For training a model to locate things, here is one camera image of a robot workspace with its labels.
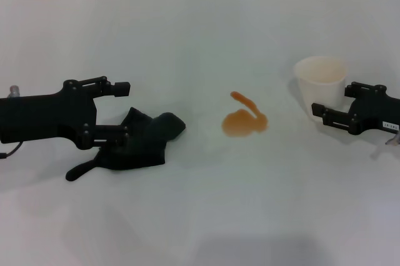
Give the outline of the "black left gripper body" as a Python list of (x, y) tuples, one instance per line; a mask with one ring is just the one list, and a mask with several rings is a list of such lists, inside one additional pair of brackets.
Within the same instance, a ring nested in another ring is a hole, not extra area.
[(2, 98), (1, 143), (61, 137), (78, 149), (92, 148), (94, 93), (94, 86), (71, 80), (55, 94)]

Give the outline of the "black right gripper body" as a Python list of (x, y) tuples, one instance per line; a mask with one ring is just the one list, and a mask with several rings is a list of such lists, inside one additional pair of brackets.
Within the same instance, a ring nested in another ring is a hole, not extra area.
[(372, 129), (394, 134), (399, 132), (399, 99), (387, 93), (352, 98), (354, 101), (348, 113), (357, 119), (358, 125), (356, 130), (348, 131), (350, 134), (359, 135)]

